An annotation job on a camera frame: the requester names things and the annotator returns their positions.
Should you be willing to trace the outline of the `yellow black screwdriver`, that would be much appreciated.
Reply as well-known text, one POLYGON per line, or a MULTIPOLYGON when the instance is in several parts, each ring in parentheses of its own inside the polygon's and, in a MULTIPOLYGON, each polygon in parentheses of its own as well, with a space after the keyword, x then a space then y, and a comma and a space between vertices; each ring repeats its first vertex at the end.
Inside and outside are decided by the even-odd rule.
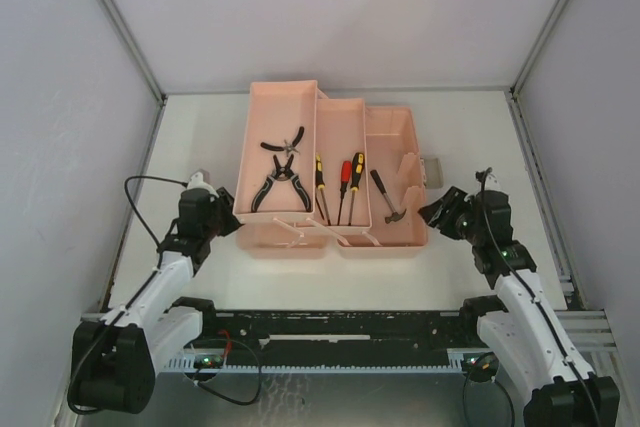
POLYGON ((355 197, 359 191, 359 184, 362 177, 362 173, 365 166, 365 154, 363 152, 356 152, 351 162, 351 200, 349 208, 348 225, 352 225, 353 212, 355 206, 355 197))
POLYGON ((326 185, 324 183, 322 161, 319 154, 315 155, 315 185, 316 185, 316 190, 319 192, 319 195, 320 195, 322 212, 324 213, 324 217, 327 224, 330 225, 331 224, 330 214, 328 211, 328 206, 327 206, 326 196, 325 196, 326 185))

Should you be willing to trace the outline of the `red black screwdriver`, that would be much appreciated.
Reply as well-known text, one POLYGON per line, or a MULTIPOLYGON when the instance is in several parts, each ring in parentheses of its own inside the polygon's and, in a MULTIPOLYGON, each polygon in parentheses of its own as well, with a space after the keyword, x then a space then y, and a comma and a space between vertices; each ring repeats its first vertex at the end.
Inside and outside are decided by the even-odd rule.
POLYGON ((342 163, 341 173, 340 173, 340 203, 339 203, 337 224, 341 223, 343 203, 344 203, 344 198, 349 186, 351 171, 352 171, 352 162, 349 160, 344 161, 342 163))

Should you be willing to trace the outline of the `black handled pliers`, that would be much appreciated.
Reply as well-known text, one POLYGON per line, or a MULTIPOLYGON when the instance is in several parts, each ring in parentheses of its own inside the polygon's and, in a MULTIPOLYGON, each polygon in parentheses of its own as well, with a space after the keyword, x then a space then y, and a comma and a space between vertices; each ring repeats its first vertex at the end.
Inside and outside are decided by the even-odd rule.
POLYGON ((267 142, 261 142, 260 147, 270 152, 284 152, 287 156, 298 153, 297 146, 304 136, 305 128, 300 126, 296 135, 292 140, 284 140, 281 145, 273 145, 267 142))

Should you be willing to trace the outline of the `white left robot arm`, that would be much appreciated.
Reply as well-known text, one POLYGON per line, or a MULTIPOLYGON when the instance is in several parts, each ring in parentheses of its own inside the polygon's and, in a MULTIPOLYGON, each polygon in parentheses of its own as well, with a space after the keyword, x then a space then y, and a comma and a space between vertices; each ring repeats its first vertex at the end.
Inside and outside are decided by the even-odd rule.
POLYGON ((212 240, 240 228, 233 203, 225 188, 187 187, 147 280, 130 300, 77 326, 66 394, 72 412, 137 414, 147 406, 157 375, 202 332, 212 302, 179 295, 209 256, 212 240))

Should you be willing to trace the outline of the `beige tool box latch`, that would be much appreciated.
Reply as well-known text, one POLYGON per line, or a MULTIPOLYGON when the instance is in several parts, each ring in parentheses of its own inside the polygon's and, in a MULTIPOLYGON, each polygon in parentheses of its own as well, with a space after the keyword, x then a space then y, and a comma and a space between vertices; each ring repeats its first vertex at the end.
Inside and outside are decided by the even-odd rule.
POLYGON ((437 190, 444 186, 444 176, 438 157, 423 157, 424 185, 426 189, 437 190))

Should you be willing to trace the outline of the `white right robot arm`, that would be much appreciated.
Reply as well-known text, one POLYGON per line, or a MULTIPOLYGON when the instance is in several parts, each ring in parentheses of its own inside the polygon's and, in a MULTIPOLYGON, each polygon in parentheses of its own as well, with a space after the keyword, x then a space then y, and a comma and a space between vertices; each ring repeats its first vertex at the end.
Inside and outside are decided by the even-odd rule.
POLYGON ((525 425, 615 425, 619 388, 596 374, 551 307, 531 254, 514 237, 508 195, 452 187, 419 215, 443 236, 471 245, 493 293, 465 300, 460 312, 514 383, 525 425))

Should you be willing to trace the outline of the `black claw hammer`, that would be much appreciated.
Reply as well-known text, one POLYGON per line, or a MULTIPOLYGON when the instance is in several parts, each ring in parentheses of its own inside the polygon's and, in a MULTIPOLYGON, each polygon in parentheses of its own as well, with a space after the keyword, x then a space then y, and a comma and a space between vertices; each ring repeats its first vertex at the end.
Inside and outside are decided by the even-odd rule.
POLYGON ((396 223, 399 222, 400 220, 402 220, 404 218, 404 216, 406 215, 406 211, 402 211, 399 212, 393 202, 391 201, 391 198, 386 190, 386 187, 384 185, 384 182, 382 181, 379 172, 376 169, 372 169, 370 171, 370 175, 376 185, 376 187, 378 188, 379 192, 381 193, 381 195, 383 196, 389 210, 390 210, 390 214, 388 216, 385 217, 385 223, 386 224, 391 224, 391 223, 396 223))

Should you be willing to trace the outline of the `pink translucent tool box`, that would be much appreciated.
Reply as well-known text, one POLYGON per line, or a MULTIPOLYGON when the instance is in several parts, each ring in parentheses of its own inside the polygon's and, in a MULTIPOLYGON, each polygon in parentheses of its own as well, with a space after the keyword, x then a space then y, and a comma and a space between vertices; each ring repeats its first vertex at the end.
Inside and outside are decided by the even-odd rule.
POLYGON ((412 257, 428 234, 418 210, 425 174, 407 107, 361 99, 321 100, 316 111, 317 201, 302 220, 273 213, 241 229, 237 245, 256 259, 412 257))

